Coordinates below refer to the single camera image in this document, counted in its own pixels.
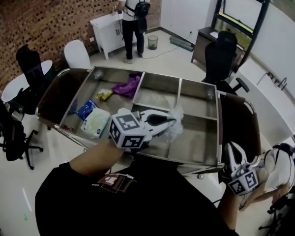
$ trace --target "white cabinet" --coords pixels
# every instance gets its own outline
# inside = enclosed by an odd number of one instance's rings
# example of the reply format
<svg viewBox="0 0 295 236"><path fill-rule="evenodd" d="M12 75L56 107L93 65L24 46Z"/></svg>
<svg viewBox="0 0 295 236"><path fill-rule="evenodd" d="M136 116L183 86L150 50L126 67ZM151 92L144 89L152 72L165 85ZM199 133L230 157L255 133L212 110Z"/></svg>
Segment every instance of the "white cabinet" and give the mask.
<svg viewBox="0 0 295 236"><path fill-rule="evenodd" d="M124 46L122 19L123 14L109 14L90 21L95 33L98 49L100 52L104 52L106 60L108 60L109 52ZM133 43L135 42L137 42L137 38L133 34Z"/></svg>

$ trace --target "desk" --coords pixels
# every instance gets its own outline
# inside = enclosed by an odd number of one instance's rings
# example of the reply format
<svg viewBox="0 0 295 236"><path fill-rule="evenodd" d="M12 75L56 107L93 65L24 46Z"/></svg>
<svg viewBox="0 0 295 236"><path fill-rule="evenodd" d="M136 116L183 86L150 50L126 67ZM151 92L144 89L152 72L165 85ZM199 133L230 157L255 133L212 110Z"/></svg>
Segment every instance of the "desk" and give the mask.
<svg viewBox="0 0 295 236"><path fill-rule="evenodd" d="M216 41L216 38L213 37L210 33L217 32L212 27L206 27L198 30L198 37L195 44L195 49L192 54L191 62L195 59L200 64L206 66L206 47L208 44ZM232 68L234 68L240 61L240 57L244 52L243 48L237 45L236 48L236 58L234 59Z"/></svg>
<svg viewBox="0 0 295 236"><path fill-rule="evenodd" d="M46 75L46 73L50 70L52 66L53 62L51 60L42 62L41 68L43 70L44 75ZM6 85L6 87L3 90L1 100L3 102L8 102L17 96L21 88L25 90L28 87L29 84L25 78L25 75L21 74L18 77L14 78L12 81L10 81L8 85Z"/></svg>
<svg viewBox="0 0 295 236"><path fill-rule="evenodd" d="M249 87L247 93L242 88L237 91L256 109L259 129L271 146L281 143L295 134L295 106L284 92L274 85L266 72L252 59L248 59L238 70L231 82L237 85L241 78Z"/></svg>

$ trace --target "logo on shirt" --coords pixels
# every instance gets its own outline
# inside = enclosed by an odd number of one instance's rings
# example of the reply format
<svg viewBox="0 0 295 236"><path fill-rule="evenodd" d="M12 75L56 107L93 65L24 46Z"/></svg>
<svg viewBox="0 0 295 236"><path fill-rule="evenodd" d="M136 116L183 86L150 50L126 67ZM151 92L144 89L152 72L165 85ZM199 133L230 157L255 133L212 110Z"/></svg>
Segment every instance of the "logo on shirt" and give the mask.
<svg viewBox="0 0 295 236"><path fill-rule="evenodd" d="M119 173L105 175L100 181L97 182L101 188L113 193L125 193L129 186L134 183L136 183L136 180L134 180L132 176Z"/></svg>

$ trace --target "white countertop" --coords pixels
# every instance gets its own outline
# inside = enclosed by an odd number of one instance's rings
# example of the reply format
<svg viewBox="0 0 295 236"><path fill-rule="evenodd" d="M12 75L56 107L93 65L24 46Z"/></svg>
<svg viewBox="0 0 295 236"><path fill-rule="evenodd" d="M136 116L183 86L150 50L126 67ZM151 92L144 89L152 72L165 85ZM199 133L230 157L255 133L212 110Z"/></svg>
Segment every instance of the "white countertop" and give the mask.
<svg viewBox="0 0 295 236"><path fill-rule="evenodd" d="M245 76L273 105L292 133L295 133L295 106L256 62L248 59L239 72Z"/></svg>
<svg viewBox="0 0 295 236"><path fill-rule="evenodd" d="M98 28L104 28L111 23L123 19L123 12L118 14L117 12L113 14L108 14L99 18L95 18L90 21L91 25L96 26Z"/></svg>

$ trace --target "black backpack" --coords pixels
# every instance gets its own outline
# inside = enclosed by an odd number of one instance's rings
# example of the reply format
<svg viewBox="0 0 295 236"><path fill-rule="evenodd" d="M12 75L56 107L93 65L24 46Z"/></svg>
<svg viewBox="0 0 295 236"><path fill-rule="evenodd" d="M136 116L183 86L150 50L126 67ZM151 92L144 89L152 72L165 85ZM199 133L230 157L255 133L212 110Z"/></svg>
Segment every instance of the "black backpack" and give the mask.
<svg viewBox="0 0 295 236"><path fill-rule="evenodd" d="M145 2L145 0L144 1L139 0L135 9L130 8L126 2L126 8L134 12L134 15L138 18L145 18L148 14L150 7L151 5L148 2Z"/></svg>

